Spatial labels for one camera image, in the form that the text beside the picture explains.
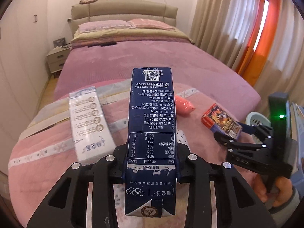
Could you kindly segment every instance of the laundry basket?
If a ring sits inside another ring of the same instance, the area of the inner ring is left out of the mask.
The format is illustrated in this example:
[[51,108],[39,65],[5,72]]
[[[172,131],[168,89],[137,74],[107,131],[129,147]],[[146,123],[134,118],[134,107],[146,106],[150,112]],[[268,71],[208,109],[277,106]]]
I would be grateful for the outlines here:
[[[262,115],[261,113],[251,112],[246,117],[247,125],[259,125],[260,123],[262,123],[268,127],[271,127],[271,122],[268,120],[268,118],[266,116]],[[252,135],[252,138],[255,143],[262,144],[262,142],[255,135]]]

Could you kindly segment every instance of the blue milk carton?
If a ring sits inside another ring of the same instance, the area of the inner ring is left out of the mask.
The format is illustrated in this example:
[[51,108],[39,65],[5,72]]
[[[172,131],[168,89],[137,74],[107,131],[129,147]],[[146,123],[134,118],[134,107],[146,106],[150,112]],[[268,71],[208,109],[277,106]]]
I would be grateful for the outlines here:
[[171,68],[133,70],[125,214],[175,215],[176,113]]

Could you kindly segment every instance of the nightstand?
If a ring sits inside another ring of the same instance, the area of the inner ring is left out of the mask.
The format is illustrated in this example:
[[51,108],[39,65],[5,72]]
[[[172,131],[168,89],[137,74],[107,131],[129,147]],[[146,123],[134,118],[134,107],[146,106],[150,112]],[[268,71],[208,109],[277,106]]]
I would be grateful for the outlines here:
[[49,54],[47,55],[47,62],[52,74],[62,70],[63,65],[69,56],[71,48],[64,48],[61,47],[52,49]]

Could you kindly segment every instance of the orange curtain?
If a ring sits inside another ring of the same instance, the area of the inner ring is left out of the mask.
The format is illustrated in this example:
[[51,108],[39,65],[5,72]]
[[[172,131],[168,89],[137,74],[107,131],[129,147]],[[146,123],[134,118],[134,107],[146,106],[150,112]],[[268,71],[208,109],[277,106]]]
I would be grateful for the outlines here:
[[257,11],[257,18],[256,22],[253,27],[253,32],[251,34],[251,37],[249,39],[248,45],[244,51],[243,57],[241,58],[240,64],[238,65],[237,69],[235,70],[239,75],[241,75],[246,67],[246,63],[254,53],[253,47],[255,45],[255,42],[257,40],[257,36],[259,34],[260,26],[262,23],[262,17],[263,17],[263,11],[264,11],[264,4],[265,0],[260,0],[259,2],[259,8]]
[[259,78],[271,50],[279,21],[280,5],[281,0],[269,0],[268,13],[260,41],[248,65],[243,68],[243,73],[241,73],[244,80],[252,87]]

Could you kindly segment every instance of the beige headboard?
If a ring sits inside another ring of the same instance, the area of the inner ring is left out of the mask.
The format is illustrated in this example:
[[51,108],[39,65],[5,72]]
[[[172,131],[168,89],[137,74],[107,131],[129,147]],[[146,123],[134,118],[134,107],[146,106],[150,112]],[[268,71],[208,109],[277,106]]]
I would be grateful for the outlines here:
[[90,21],[153,19],[176,25],[177,7],[141,0],[100,0],[90,4],[72,6],[71,29],[73,35],[79,25]]

